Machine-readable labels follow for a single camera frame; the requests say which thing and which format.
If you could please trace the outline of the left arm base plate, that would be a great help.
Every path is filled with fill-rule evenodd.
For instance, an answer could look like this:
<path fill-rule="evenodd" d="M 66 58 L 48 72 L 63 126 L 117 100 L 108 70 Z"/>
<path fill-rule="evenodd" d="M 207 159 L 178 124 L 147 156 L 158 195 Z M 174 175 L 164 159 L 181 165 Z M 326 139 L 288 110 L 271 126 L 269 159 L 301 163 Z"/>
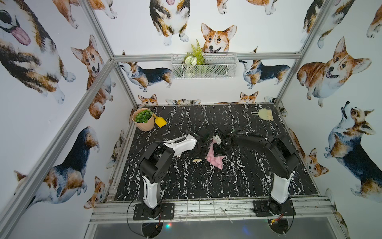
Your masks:
<path fill-rule="evenodd" d="M 136 204 L 133 215 L 134 221 L 146 220 L 172 220 L 174 219 L 175 204 L 162 203 L 154 209 L 149 208 L 146 204 Z"/>

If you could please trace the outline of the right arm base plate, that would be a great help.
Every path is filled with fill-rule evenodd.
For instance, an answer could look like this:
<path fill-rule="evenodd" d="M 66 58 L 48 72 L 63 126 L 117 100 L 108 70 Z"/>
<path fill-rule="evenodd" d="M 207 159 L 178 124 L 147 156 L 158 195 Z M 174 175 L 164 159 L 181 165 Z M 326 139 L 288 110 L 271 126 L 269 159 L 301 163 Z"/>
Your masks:
<path fill-rule="evenodd" d="M 292 201 L 289 199 L 283 204 L 276 201 L 269 200 L 255 200 L 253 201 L 253 212 L 257 217 L 276 217 L 276 216 L 295 216 L 296 212 Z"/>

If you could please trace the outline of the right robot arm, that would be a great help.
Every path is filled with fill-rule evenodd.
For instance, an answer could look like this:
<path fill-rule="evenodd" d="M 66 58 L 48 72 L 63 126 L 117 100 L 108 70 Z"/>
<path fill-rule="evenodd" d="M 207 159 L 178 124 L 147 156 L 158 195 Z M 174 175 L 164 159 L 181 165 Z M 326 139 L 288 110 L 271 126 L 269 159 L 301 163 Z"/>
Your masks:
<path fill-rule="evenodd" d="M 272 214 L 280 214 L 290 199 L 291 180 L 300 164 L 298 152 L 291 146 L 288 137 L 286 135 L 268 137 L 245 130 L 222 132 L 218 128 L 215 128 L 214 136 L 221 140 L 214 147 L 215 156 L 227 154 L 235 146 L 252 148 L 266 153 L 274 174 L 267 209 Z"/>

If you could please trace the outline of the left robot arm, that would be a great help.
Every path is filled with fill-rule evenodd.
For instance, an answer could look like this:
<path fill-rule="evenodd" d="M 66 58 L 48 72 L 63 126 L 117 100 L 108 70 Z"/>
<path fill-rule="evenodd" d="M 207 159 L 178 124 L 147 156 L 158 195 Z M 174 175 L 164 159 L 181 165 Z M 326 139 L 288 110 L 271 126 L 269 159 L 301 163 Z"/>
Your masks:
<path fill-rule="evenodd" d="M 212 142 L 213 132 L 200 128 L 197 132 L 171 139 L 156 141 L 147 146 L 139 162 L 139 173 L 143 179 L 143 202 L 149 209 L 156 209 L 162 202 L 161 183 L 174 157 L 194 149 L 200 150 Z"/>

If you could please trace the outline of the pink cloth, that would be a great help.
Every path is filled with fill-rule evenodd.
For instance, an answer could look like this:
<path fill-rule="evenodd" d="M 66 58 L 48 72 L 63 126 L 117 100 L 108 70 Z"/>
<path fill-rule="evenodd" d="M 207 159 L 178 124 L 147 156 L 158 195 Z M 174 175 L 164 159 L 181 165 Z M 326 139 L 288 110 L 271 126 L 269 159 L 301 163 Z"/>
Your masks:
<path fill-rule="evenodd" d="M 214 146 L 218 145 L 217 141 L 215 139 L 212 140 L 208 153 L 206 155 L 206 160 L 213 165 L 214 167 L 217 167 L 220 170 L 223 170 L 223 160 L 226 159 L 226 155 L 224 156 L 215 156 L 214 155 Z"/>

